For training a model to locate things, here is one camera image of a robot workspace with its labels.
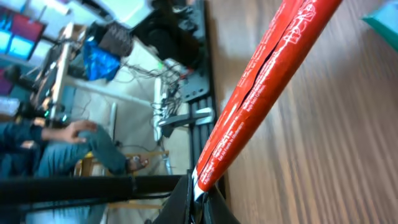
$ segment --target black pole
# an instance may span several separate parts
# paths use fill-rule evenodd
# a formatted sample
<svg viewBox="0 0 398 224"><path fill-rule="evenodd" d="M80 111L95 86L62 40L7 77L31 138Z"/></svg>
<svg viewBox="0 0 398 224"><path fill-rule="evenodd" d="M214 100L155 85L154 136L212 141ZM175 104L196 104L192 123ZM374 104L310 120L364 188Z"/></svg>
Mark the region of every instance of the black pole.
<svg viewBox="0 0 398 224"><path fill-rule="evenodd" d="M62 200L120 201L173 191L179 175L135 177L51 177L0 181L0 207Z"/></svg>

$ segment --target wooden surface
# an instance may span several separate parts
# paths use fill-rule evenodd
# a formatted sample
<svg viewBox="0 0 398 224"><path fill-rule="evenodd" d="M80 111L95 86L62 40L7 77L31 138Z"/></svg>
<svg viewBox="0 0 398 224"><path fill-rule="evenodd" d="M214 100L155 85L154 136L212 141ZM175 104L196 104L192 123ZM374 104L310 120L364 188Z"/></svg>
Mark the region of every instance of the wooden surface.
<svg viewBox="0 0 398 224"><path fill-rule="evenodd" d="M345 0L230 167L241 223L398 223L398 54ZM281 0L211 0L216 95L225 106Z"/></svg>

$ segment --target purple object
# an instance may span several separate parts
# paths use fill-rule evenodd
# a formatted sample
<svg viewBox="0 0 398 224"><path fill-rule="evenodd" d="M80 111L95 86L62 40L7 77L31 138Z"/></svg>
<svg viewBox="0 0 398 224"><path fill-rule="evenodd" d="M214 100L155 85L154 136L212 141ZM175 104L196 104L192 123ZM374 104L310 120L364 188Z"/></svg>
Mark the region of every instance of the purple object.
<svg viewBox="0 0 398 224"><path fill-rule="evenodd" d="M0 69L0 95L8 95L12 90L12 83L3 76L4 70Z"/></svg>

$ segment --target blue screen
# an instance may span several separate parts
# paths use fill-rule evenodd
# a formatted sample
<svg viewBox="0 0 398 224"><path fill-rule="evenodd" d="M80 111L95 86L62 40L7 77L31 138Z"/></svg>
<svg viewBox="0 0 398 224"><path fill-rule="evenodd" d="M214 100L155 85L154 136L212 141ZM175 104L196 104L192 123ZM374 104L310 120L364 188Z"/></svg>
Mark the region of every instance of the blue screen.
<svg viewBox="0 0 398 224"><path fill-rule="evenodd" d="M9 55L27 59L30 51L33 49L34 42L25 38L14 36L11 40L11 46L8 51Z"/></svg>
<svg viewBox="0 0 398 224"><path fill-rule="evenodd" d="M4 53L7 51L11 38L11 32L0 30L0 52Z"/></svg>

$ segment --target red packet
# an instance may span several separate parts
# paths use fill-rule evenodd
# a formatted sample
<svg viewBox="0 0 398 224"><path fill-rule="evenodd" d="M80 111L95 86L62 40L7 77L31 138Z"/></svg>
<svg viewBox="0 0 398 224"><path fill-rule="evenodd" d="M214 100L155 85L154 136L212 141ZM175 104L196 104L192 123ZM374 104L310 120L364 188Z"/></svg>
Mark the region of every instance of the red packet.
<svg viewBox="0 0 398 224"><path fill-rule="evenodd" d="M195 200L250 140L341 0L283 0L193 171Z"/></svg>

